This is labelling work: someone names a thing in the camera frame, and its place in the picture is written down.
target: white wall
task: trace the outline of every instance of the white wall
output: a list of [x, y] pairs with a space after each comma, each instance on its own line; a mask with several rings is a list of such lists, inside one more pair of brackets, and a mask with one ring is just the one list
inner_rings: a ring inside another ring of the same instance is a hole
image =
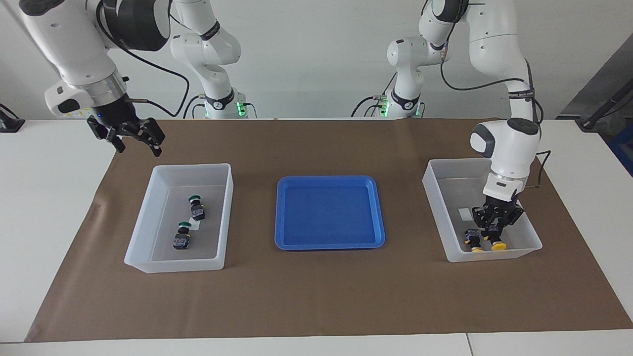
[[[3, 1], [17, 10], [17, 0]], [[522, 51], [532, 65], [539, 101], [548, 118], [553, 118], [631, 35], [633, 1], [516, 3]], [[214, 0], [213, 8], [223, 27], [242, 44], [242, 59], [227, 67], [232, 83], [257, 105], [261, 117], [344, 117], [361, 98], [379, 94], [391, 78], [393, 71], [385, 54], [390, 41], [418, 34], [423, 1], [389, 4], [381, 0]], [[0, 22], [3, 33], [17, 28]], [[176, 24], [172, 29], [172, 34], [182, 30]], [[451, 41], [453, 56], [445, 66], [454, 85], [488, 80], [469, 63], [467, 37], [467, 26], [459, 24]], [[17, 45], [19, 51], [5, 50]], [[35, 64], [24, 60], [24, 51], [31, 56], [34, 49], [21, 36], [2, 36], [0, 48], [3, 81], [22, 86], [32, 95], [11, 96], [7, 105], [32, 113], [34, 118], [50, 117], [41, 111], [41, 103], [43, 91], [55, 82], [53, 71], [40, 58], [30, 59]], [[128, 83], [132, 97], [150, 98], [171, 110], [177, 107], [184, 88], [180, 79], [121, 51], [113, 50], [111, 55], [121, 73], [132, 78]], [[142, 55], [186, 74], [192, 80], [193, 93], [201, 92], [199, 82], [173, 60], [168, 46]], [[510, 113], [503, 85], [453, 92], [442, 83], [439, 67], [423, 72], [427, 78], [422, 97], [428, 103], [426, 117], [503, 117]], [[3, 98], [6, 88], [1, 90]], [[137, 107], [141, 116], [165, 117], [154, 108]]]

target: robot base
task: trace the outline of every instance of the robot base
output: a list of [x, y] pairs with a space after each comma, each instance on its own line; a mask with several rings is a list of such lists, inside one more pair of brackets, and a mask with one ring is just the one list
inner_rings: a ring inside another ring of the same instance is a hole
[[409, 118], [409, 117], [418, 117], [420, 115], [420, 98], [416, 99], [402, 99], [403, 105], [401, 106], [397, 103], [393, 98], [393, 90], [387, 92], [387, 118]]
[[227, 104], [224, 109], [217, 110], [213, 104], [208, 101], [204, 103], [206, 109], [204, 113], [205, 118], [210, 119], [223, 119], [223, 118], [248, 118], [248, 110], [245, 106], [242, 106], [246, 102], [246, 95], [241, 92], [235, 91], [237, 95], [233, 100]]

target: white label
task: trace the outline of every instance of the white label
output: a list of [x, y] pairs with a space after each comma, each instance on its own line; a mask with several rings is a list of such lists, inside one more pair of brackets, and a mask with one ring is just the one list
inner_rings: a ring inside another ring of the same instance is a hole
[[200, 229], [200, 221], [195, 221], [194, 218], [190, 217], [189, 218], [189, 223], [191, 224], [191, 227], [189, 228], [189, 230], [196, 231], [196, 230]]
[[473, 217], [470, 215], [469, 208], [461, 208], [460, 209], [461, 221], [472, 221]]

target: black cable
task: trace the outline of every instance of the black cable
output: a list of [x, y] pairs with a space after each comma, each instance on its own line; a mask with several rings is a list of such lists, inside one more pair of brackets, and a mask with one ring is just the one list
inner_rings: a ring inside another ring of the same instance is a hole
[[396, 78], [396, 76], [398, 75], [398, 72], [394, 73], [394, 75], [391, 77], [391, 80], [389, 81], [389, 83], [387, 83], [387, 86], [385, 87], [385, 89], [382, 91], [382, 95], [387, 94], [387, 89], [389, 89], [389, 86], [391, 85], [391, 83], [394, 82], [394, 79]]
[[182, 118], [186, 118], [186, 117], [187, 117], [187, 111], [189, 111], [189, 107], [191, 106], [191, 104], [193, 104], [193, 102], [194, 102], [196, 99], [201, 99], [201, 98], [200, 98], [200, 95], [196, 95], [196, 96], [192, 97], [192, 98], [189, 100], [189, 102], [187, 103], [187, 106], [185, 107], [185, 112], [183, 112], [183, 113], [182, 113]]
[[255, 118], [259, 118], [257, 116], [257, 108], [255, 107], [254, 104], [252, 104], [252, 103], [244, 103], [244, 106], [252, 106], [253, 107], [253, 111], [255, 112]]
[[18, 115], [15, 115], [15, 113], [13, 111], [11, 111], [11, 109], [7, 108], [4, 104], [0, 104], [0, 108], [5, 109], [8, 113], [13, 115], [15, 118], [19, 119]]
[[[453, 24], [453, 26], [451, 27], [451, 31], [448, 33], [448, 36], [446, 36], [446, 43], [444, 44], [444, 47], [446, 48], [446, 51], [448, 51], [448, 42], [449, 42], [449, 40], [451, 38], [451, 35], [453, 34], [453, 30], [455, 29], [455, 25], [456, 25], [456, 23]], [[517, 81], [517, 82], [525, 83], [525, 80], [523, 80], [521, 78], [508, 78], [508, 79], [502, 79], [502, 80], [495, 80], [494, 82], [482, 84], [482, 85], [476, 86], [476, 87], [468, 87], [468, 88], [454, 87], [446, 80], [446, 77], [444, 76], [444, 62], [445, 61], [442, 59], [440, 65], [439, 65], [439, 72], [442, 75], [442, 80], [444, 81], [444, 83], [449, 88], [451, 88], [452, 90], [457, 90], [457, 91], [476, 90], [476, 89], [482, 89], [482, 88], [493, 86], [493, 85], [500, 84], [500, 83], [511, 82], [511, 81], [514, 81], [514, 80]]]
[[132, 57], [136, 58], [137, 60], [139, 60], [139, 61], [141, 61], [141, 62], [143, 62], [143, 63], [145, 63], [145, 64], [147, 64], [147, 65], [150, 65], [150, 66], [152, 66], [152, 67], [154, 67], [154, 68], [156, 68], [156, 69], [160, 69], [160, 70], [162, 70], [162, 71], [164, 71], [164, 72], [166, 72], [166, 73], [173, 74], [173, 75], [175, 75], [175, 76], [177, 76], [177, 77], [180, 77], [180, 78], [182, 78], [182, 79], [185, 81], [185, 83], [187, 83], [187, 89], [185, 89], [185, 94], [184, 94], [184, 96], [182, 97], [182, 101], [180, 102], [180, 106], [178, 107], [178, 110], [176, 111], [176, 113], [175, 113], [175, 114], [172, 114], [172, 113], [170, 113], [169, 111], [166, 111], [166, 110], [165, 110], [165, 112], [166, 112], [169, 116], [171, 116], [171, 117], [176, 117], [176, 116], [178, 116], [178, 114], [179, 114], [179, 113], [180, 113], [180, 111], [182, 110], [182, 107], [185, 105], [185, 101], [187, 100], [187, 95], [189, 95], [189, 86], [190, 86], [189, 79], [187, 79], [187, 77], [185, 77], [184, 75], [182, 75], [182, 74], [180, 74], [180, 73], [174, 72], [173, 70], [169, 70], [169, 69], [167, 69], [167, 68], [163, 68], [163, 67], [161, 67], [161, 66], [159, 66], [159, 65], [157, 65], [157, 64], [154, 64], [154, 63], [152, 63], [152, 62], [150, 62], [150, 61], [148, 61], [148, 60], [146, 60], [146, 59], [144, 59], [144, 58], [141, 58], [141, 57], [137, 56], [136, 54], [134, 54], [134, 53], [130, 52], [130, 50], [129, 50], [129, 49], [127, 49], [127, 48], [126, 48], [126, 47], [125, 47], [122, 43], [119, 43], [117, 40], [115, 40], [115, 39], [114, 39], [114, 38], [113, 38], [113, 37], [112, 37], [112, 36], [108, 33], [108, 31], [106, 31], [106, 28], [103, 26], [103, 22], [101, 21], [101, 15], [100, 15], [101, 9], [103, 9], [103, 0], [101, 0], [101, 1], [99, 2], [99, 4], [97, 5], [97, 10], [96, 10], [97, 23], [99, 24], [99, 28], [101, 29], [101, 31], [103, 31], [103, 34], [104, 34], [104, 35], [106, 35], [106, 37], [107, 37], [110, 41], [112, 41], [112, 43], [116, 44], [116, 45], [117, 45], [117, 46], [118, 46], [121, 50], [123, 50], [123, 52], [125, 52], [125, 53], [127, 53], [127, 54], [131, 55]]
[[204, 108], [204, 104], [196, 104], [193, 109], [191, 109], [191, 118], [196, 118], [196, 108], [202, 106]]
[[176, 117], [176, 115], [172, 115], [172, 113], [170, 113], [165, 107], [163, 107], [162, 105], [155, 103], [154, 101], [151, 101], [149, 99], [145, 99], [144, 103], [140, 103], [140, 104], [150, 104], [153, 105], [157, 108], [159, 108], [160, 110], [162, 110], [163, 112], [165, 112], [167, 115], [171, 116], [171, 117]]
[[626, 103], [622, 104], [622, 106], [620, 106], [619, 108], [617, 108], [617, 109], [615, 109], [615, 110], [611, 111], [610, 113], [606, 113], [606, 114], [602, 115], [600, 118], [607, 117], [607, 116], [609, 116], [609, 115], [613, 115], [613, 114], [615, 114], [616, 112], [618, 112], [618, 111], [622, 110], [622, 109], [624, 108], [624, 106], [627, 106], [627, 105], [631, 102], [631, 100], [632, 100], [632, 99], [633, 99], [633, 96], [631, 96], [631, 97], [629, 98], [629, 100], [627, 100], [627, 101], [626, 101]]
[[367, 114], [369, 113], [369, 110], [371, 110], [372, 108], [374, 110], [376, 110], [376, 108], [380, 108], [380, 107], [381, 107], [381, 105], [372, 105], [372, 106], [368, 107], [367, 110], [365, 110], [365, 114], [363, 115], [363, 117], [367, 117]]
[[536, 106], [539, 108], [539, 111], [541, 112], [541, 117], [538, 119], [539, 121], [537, 122], [537, 124], [540, 125], [545, 119], [545, 113], [543, 112], [543, 107], [541, 106], [541, 103], [539, 103], [536, 98], [532, 98], [532, 100], [534, 100], [534, 104], [536, 104]]
[[545, 163], [547, 163], [549, 156], [552, 154], [551, 149], [547, 150], [547, 151], [543, 151], [543, 152], [538, 152], [536, 153], [537, 156], [540, 155], [547, 155], [545, 156], [545, 159], [543, 160], [543, 162], [541, 163], [541, 169], [539, 169], [539, 179], [538, 182], [536, 183], [535, 186], [531, 186], [530, 188], [540, 188], [541, 187], [541, 177], [543, 175], [543, 170], [545, 169]]
[[192, 30], [192, 29], [190, 29], [189, 27], [185, 26], [185, 24], [184, 24], [184, 23], [182, 23], [182, 22], [178, 21], [178, 19], [177, 19], [177, 18], [175, 18], [175, 17], [174, 17], [171, 13], [169, 14], [169, 17], [171, 17], [171, 18], [172, 18], [172, 20], [176, 21], [176, 23], [177, 23], [177, 24], [179, 24], [180, 26], [183, 26], [185, 29], [190, 30], [190, 31], [193, 31], [193, 30]]
[[352, 111], [352, 115], [351, 115], [350, 117], [354, 117], [354, 115], [356, 114], [356, 111], [358, 111], [358, 108], [359, 108], [362, 104], [364, 104], [364, 103], [366, 103], [367, 101], [370, 101], [370, 100], [373, 100], [373, 96], [368, 96], [367, 98], [362, 99], [362, 100], [360, 101], [360, 103], [358, 103], [358, 105], [356, 105], [356, 108], [354, 108], [354, 111]]
[[428, 3], [429, 3], [429, 0], [426, 0], [426, 1], [424, 2], [424, 5], [422, 5], [422, 12], [420, 13], [420, 16], [424, 15], [424, 8], [426, 8], [426, 7], [427, 7], [427, 4], [428, 4]]

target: white table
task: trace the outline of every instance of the white table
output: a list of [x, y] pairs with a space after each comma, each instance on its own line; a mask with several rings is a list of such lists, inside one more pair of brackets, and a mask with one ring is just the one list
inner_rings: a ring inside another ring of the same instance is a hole
[[[546, 171], [629, 317], [633, 179], [597, 134], [543, 123]], [[0, 136], [0, 341], [24, 339], [113, 156], [83, 121], [31, 121]], [[0, 355], [607, 355], [633, 330], [4, 344]]]

